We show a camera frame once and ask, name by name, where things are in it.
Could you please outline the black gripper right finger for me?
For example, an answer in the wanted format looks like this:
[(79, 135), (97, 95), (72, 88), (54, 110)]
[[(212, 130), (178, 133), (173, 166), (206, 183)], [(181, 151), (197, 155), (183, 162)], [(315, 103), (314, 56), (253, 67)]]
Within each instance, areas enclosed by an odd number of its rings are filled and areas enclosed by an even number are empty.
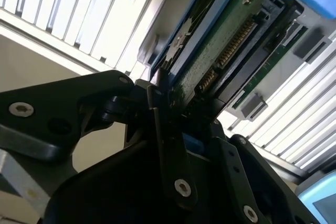
[(238, 223), (317, 223), (274, 169), (243, 136), (209, 126), (208, 153), (220, 165)]

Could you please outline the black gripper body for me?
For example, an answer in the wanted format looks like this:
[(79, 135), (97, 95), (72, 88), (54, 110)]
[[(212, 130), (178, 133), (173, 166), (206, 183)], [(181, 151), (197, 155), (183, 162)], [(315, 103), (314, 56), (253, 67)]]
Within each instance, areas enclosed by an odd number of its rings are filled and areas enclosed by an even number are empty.
[(194, 154), (188, 158), (198, 193), (191, 211), (164, 196), (158, 163), (146, 144), (136, 144), (62, 184), (45, 223), (233, 223), (213, 164)]

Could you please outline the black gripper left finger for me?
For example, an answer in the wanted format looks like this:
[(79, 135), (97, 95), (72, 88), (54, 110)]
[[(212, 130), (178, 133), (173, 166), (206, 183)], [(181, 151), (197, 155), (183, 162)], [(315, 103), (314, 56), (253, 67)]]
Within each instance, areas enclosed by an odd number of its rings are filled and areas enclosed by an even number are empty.
[(32, 204), (46, 206), (77, 174), (70, 157), (79, 140), (119, 122), (126, 148), (146, 144), (159, 165), (162, 191), (177, 206), (195, 206), (179, 116), (168, 86), (132, 81), (110, 70), (1, 93), (1, 179)]

